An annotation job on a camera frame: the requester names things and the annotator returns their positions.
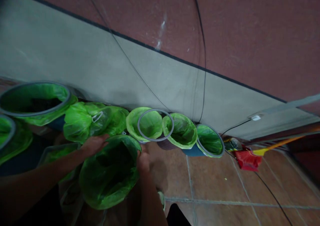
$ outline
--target black cable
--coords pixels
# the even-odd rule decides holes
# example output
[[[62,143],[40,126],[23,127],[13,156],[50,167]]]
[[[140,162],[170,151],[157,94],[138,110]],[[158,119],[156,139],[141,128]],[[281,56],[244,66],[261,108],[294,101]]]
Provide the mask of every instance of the black cable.
[[[224,131],[224,132],[222,133],[222,135],[220,135],[220,136],[222,137],[222,136],[223,136],[226,132],[228,132],[229,130],[231,130],[231,129],[233,129],[233,128],[236,128],[236,127],[238,127],[238,126],[240,126],[240,125],[243,125],[244,123],[247,123],[247,122],[249,122],[250,120],[251,120],[251,119],[249,119],[249,120],[247,120],[247,121],[245,121],[245,122],[243,122],[243,123],[241,123],[241,124],[238,124],[238,125],[230,128],[230,129],[227,129],[227,130]]]
[[[201,15],[200,15],[200,10],[199,10],[199,4],[198,4],[198,0],[194,0],[196,3],[196,7],[197,7],[197,12],[198,12],[198,17],[199,17],[199,21],[200,21],[200,27],[201,27],[201,33],[202,33],[202,40],[203,40],[203,46],[204,46],[204,68],[207,69],[207,52],[206,52],[206,42],[204,40],[204,32],[203,32],[203,27],[202,27],[202,21],[201,21]],[[204,98],[205,98],[205,93],[206,93],[206,75],[207,72],[204,72],[204,86],[203,86],[203,102],[202,102],[202,111],[201,111],[201,116],[199,119],[199,123],[202,119],[202,115],[203,115],[203,109],[204,109]]]
[[[143,83],[146,85],[146,87],[150,90],[150,92],[158,99],[158,101],[165,107],[167,108],[167,110],[169,112],[172,112],[168,107],[165,106],[164,103],[162,103],[162,101],[155,95],[155,93],[150,89],[150,87],[147,85],[147,83],[144,81],[144,79],[142,78],[142,76],[139,74],[139,72],[137,71],[137,69],[135,68],[135,66],[133,65],[133,63],[131,62],[131,60],[129,59],[128,55],[124,52],[123,48],[121,47],[121,45],[119,44],[119,42],[117,41],[116,37],[113,35],[111,29],[109,28],[107,22],[105,21],[104,17],[102,16],[102,14],[100,13],[98,7],[96,6],[94,0],[90,0],[91,3],[93,4],[94,8],[96,9],[96,11],[98,12],[99,16],[101,17],[102,21],[104,22],[104,24],[106,25],[106,27],[108,28],[109,32],[111,33],[112,37],[115,39],[115,41],[117,42],[118,46],[120,47],[121,51],[124,53],[124,55],[127,57],[128,61],[130,62],[130,65],[132,66],[132,68],[134,69],[134,71],[137,73],[137,75],[140,77],[140,79],[143,81]]]
[[[288,216],[287,216],[286,212],[283,210],[283,208],[281,207],[281,205],[280,205],[279,201],[277,200],[276,196],[274,196],[274,194],[272,193],[271,189],[270,189],[270,188],[268,187],[268,185],[263,181],[263,179],[260,177],[260,175],[258,175],[258,173],[257,173],[257,172],[254,172],[254,173],[259,177],[259,179],[261,179],[261,181],[263,182],[263,184],[267,187],[267,189],[269,190],[269,192],[272,194],[272,196],[274,197],[274,199],[277,201],[277,203],[278,203],[278,205],[279,205],[280,209],[282,210],[282,212],[283,212],[284,216],[286,216],[286,218],[287,218],[288,222],[290,223],[290,225],[291,225],[291,226],[293,226],[293,225],[292,225],[292,223],[291,223],[291,221],[290,221],[290,219],[288,218]]]
[[[230,155],[232,158],[237,159],[236,157],[234,157],[233,155],[231,155],[226,149],[224,149],[224,150],[225,150],[225,151],[227,152],[227,154]],[[258,175],[257,172],[254,172],[254,173],[259,177],[259,179],[260,179],[260,180],[263,182],[263,184],[267,187],[267,189],[269,190],[269,192],[272,194],[272,196],[274,197],[274,199],[277,201],[280,209],[282,210],[284,216],[287,218],[288,222],[290,223],[291,226],[293,226],[292,223],[291,223],[291,221],[290,221],[290,219],[288,218],[286,212],[283,210],[281,204],[279,203],[279,201],[277,200],[276,196],[273,194],[273,192],[271,191],[271,189],[270,189],[270,188],[268,187],[268,185],[263,181],[263,179],[260,177],[260,175]]]

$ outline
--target broom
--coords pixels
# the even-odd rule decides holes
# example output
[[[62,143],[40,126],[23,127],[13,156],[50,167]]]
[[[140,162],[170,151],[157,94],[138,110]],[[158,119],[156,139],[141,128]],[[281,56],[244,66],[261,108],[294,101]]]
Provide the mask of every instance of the broom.
[[[262,149],[257,149],[257,150],[246,149],[246,150],[235,151],[234,153],[236,155],[240,169],[257,172],[258,166],[261,164],[262,157],[265,152],[267,152],[271,149],[274,149],[276,147],[280,147],[284,144],[290,143],[292,141],[295,141],[297,139],[303,138],[303,137],[304,136],[289,138],[289,139],[283,140],[279,143],[276,143],[272,146],[262,148]]]

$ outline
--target green plastic bag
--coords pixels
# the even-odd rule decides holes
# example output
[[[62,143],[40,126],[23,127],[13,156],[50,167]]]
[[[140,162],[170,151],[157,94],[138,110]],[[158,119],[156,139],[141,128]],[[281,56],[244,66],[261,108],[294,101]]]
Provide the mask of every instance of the green plastic bag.
[[[63,85],[35,82],[18,85],[6,91],[0,98],[0,106],[7,115],[20,118],[29,124],[43,126],[62,116],[70,105],[78,101],[76,96],[71,95],[68,102],[59,107],[67,96],[68,90]]]
[[[151,110],[148,107],[138,107],[129,113],[127,116],[127,130],[132,137],[140,143],[149,142],[138,131],[138,119],[146,111]],[[140,121],[140,129],[148,138],[159,138],[162,134],[162,117],[157,111],[146,113]]]
[[[197,141],[197,129],[192,121],[183,114],[170,114],[174,121],[174,128],[168,140],[181,149],[191,149]],[[162,121],[163,134],[167,136],[172,129],[172,122],[169,116]]]
[[[70,144],[65,144],[65,145],[59,145],[59,146],[51,146],[51,147],[47,147],[47,149],[52,148],[52,150],[48,151],[46,153],[45,158],[43,159],[43,162],[41,162],[39,164],[43,165],[43,164],[47,164],[47,163],[51,163],[56,161],[57,159],[66,156],[67,154],[70,154],[71,152],[77,150],[79,147],[78,143],[70,143]],[[71,171],[70,173],[68,173],[62,180],[60,180],[59,182],[63,182],[65,180],[69,180],[73,177],[73,175],[75,174],[76,170]]]
[[[201,145],[209,151],[211,154],[214,154],[215,156],[212,156],[205,152],[201,145],[197,141],[198,148],[208,157],[221,157],[223,153],[223,144],[218,136],[218,134],[212,130],[207,125],[198,125],[197,126],[197,133],[198,133],[198,139],[201,143]]]
[[[128,114],[127,110],[116,106],[78,102],[66,111],[63,133],[67,140],[81,144],[91,136],[121,134],[126,129]]]
[[[136,159],[140,144],[128,135],[107,141],[106,147],[84,161],[79,176],[85,201],[98,210],[122,202],[139,179]]]
[[[13,123],[7,116],[0,115],[0,146],[3,146],[0,149],[0,165],[26,150],[33,140],[33,134],[26,123],[18,119],[12,120]],[[3,145],[9,137],[12,124],[15,124],[16,131],[11,140]]]

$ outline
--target yellow broom handle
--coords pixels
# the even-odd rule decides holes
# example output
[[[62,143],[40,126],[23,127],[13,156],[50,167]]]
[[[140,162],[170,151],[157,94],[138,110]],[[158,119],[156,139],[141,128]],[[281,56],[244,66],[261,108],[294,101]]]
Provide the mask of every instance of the yellow broom handle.
[[[282,145],[284,145],[284,144],[290,143],[290,142],[292,142],[292,141],[295,141],[295,140],[300,139],[300,138],[303,138],[303,137],[304,137],[304,136],[285,139],[285,140],[280,141],[279,143],[276,143],[276,144],[274,144],[274,145],[272,145],[272,146],[266,147],[266,149],[268,149],[268,150],[274,149],[274,148],[276,148],[276,147],[282,146]]]

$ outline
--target gray wall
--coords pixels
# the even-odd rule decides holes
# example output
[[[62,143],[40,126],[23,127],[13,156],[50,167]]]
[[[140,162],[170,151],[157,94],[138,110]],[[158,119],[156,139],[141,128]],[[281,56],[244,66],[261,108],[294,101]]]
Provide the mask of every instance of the gray wall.
[[[116,37],[150,89],[173,112],[199,120],[204,71]],[[93,101],[128,108],[166,108],[146,87],[115,39],[33,0],[3,0],[0,8],[0,75],[51,80],[79,89]],[[206,74],[202,123],[222,132],[280,101]],[[246,123],[228,134],[251,139],[319,121],[289,109]]]

